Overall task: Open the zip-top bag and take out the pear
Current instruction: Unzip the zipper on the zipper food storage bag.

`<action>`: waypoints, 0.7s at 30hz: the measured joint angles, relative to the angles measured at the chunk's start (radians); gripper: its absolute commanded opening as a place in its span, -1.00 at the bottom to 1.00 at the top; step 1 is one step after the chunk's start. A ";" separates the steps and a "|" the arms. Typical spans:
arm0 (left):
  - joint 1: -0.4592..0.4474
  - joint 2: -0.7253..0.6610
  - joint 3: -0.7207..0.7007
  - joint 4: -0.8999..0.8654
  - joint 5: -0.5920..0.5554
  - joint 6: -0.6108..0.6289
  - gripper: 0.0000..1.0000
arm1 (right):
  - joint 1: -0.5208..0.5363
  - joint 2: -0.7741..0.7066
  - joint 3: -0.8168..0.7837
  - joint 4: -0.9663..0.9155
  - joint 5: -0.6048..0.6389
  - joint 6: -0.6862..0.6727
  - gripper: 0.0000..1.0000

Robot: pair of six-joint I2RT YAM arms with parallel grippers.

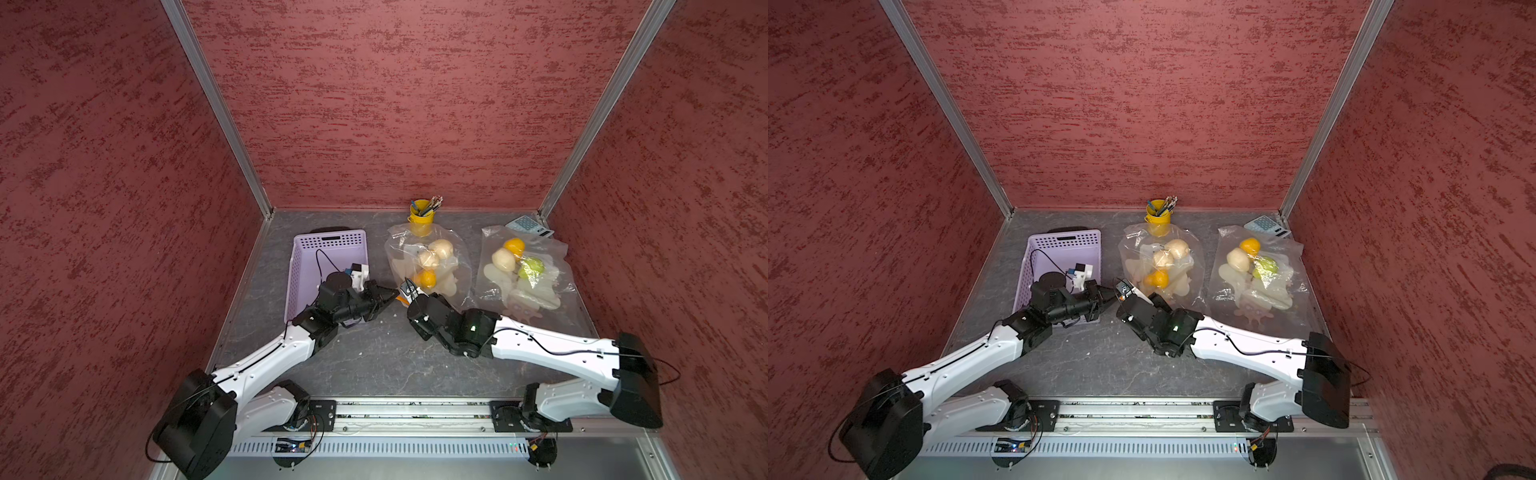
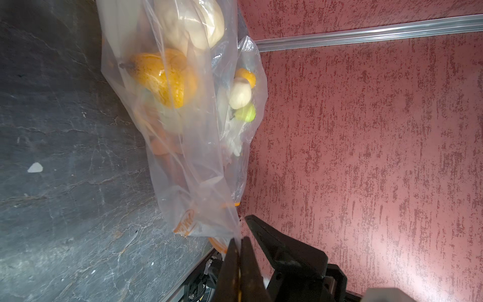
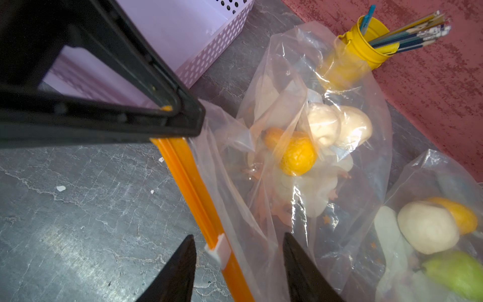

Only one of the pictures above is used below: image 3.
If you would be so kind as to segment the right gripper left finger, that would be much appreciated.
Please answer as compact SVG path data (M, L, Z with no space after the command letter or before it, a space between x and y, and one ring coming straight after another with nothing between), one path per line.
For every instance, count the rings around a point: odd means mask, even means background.
M195 271L196 244L188 235L136 302L191 301Z

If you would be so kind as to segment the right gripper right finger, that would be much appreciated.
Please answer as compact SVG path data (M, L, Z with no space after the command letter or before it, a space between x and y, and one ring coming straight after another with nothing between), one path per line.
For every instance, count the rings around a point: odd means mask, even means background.
M283 257L291 302L343 302L290 233L284 234Z

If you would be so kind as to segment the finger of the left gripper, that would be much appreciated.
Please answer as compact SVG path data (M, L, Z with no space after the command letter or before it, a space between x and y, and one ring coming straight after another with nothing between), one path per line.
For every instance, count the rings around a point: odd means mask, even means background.
M2 1L1 147L196 137L172 1Z

